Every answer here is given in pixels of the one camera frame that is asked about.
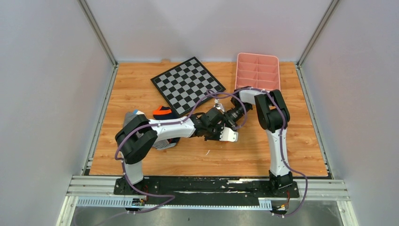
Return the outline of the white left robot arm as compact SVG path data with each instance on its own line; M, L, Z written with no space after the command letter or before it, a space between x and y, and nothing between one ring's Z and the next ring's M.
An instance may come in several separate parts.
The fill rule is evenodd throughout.
M169 148L169 140L174 138L218 140L224 121L216 108L168 120L150 120L141 111L128 115L131 120L115 136L118 145L115 158L122 162L126 189L132 194L140 194L144 189L142 161L151 148Z

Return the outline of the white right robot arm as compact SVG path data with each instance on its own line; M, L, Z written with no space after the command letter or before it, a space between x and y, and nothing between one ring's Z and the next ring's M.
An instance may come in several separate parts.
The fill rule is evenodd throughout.
M278 89L266 91L254 87L234 90L231 101L239 108L228 111L234 121L246 116L246 112L255 105L258 122L265 130L269 142L271 163L269 169L269 191L274 196L282 196L294 183L293 174L287 159L287 126L290 114Z

